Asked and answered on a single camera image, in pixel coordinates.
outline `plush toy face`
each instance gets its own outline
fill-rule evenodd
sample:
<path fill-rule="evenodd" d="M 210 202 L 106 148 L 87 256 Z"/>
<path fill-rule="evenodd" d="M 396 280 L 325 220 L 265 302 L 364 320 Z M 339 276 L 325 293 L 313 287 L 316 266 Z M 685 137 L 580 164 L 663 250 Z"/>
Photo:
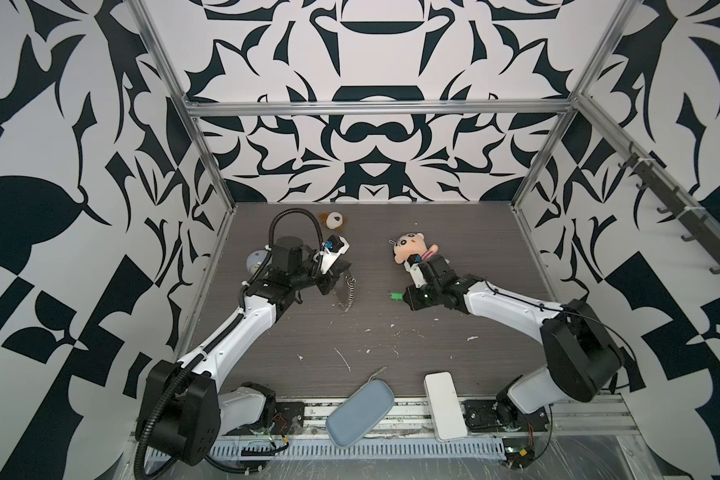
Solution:
<path fill-rule="evenodd" d="M 405 234 L 394 243 L 394 261 L 398 264 L 405 262 L 410 255 L 423 255 L 427 251 L 424 243 L 424 234 Z"/>

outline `metal spring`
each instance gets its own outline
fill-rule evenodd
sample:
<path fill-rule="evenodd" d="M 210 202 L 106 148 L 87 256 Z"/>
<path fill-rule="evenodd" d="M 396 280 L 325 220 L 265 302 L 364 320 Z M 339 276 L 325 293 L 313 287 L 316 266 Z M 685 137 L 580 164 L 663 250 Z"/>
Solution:
<path fill-rule="evenodd" d="M 345 305 L 340 300 L 338 301 L 338 305 L 345 312 L 352 308 L 352 303 L 355 301 L 355 282 L 357 281 L 354 276 L 347 277 L 347 304 Z"/>

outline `plush toy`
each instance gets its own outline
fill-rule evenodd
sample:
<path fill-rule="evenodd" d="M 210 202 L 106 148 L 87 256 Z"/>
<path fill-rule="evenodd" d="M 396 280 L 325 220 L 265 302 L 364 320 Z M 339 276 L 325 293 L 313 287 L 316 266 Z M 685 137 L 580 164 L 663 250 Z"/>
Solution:
<path fill-rule="evenodd" d="M 427 248 L 424 234 L 405 234 L 397 242 L 390 240 L 389 243 L 393 245 L 394 261 L 398 264 L 405 262 L 411 255 L 419 255 L 422 260 L 427 260 L 438 252 L 437 245 Z"/>
<path fill-rule="evenodd" d="M 339 212 L 331 212 L 330 214 L 320 214 L 317 216 L 323 225 L 330 230 L 342 231 L 346 224 L 346 218 Z"/>

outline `patterned panel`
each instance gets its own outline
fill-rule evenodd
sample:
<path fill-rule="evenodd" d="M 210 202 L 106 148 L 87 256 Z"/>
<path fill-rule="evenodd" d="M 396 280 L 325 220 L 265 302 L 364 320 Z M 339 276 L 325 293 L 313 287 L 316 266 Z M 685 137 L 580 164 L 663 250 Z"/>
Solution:
<path fill-rule="evenodd" d="M 0 478 L 111 478 L 224 214 L 121 0 L 0 2 Z"/>
<path fill-rule="evenodd" d="M 720 220 L 720 0 L 647 0 L 591 93 Z"/>
<path fill-rule="evenodd" d="M 649 447 L 672 466 L 666 473 L 714 478 L 720 275 L 621 161 L 576 117 L 523 212 L 560 300 L 585 299 L 629 342 L 616 388 Z"/>
<path fill-rule="evenodd" d="M 511 200 L 554 114 L 204 118 L 236 201 Z"/>
<path fill-rule="evenodd" d="M 565 97 L 617 4 L 148 1 L 194 101 Z"/>

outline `white power bank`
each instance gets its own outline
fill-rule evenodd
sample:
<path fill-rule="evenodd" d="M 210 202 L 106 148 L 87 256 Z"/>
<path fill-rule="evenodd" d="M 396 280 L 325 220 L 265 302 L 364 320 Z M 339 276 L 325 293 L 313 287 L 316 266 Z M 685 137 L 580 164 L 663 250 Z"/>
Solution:
<path fill-rule="evenodd" d="M 467 426 L 461 416 L 461 406 L 451 374 L 440 372 L 425 376 L 424 390 L 429 400 L 434 436 L 440 442 L 467 436 Z"/>

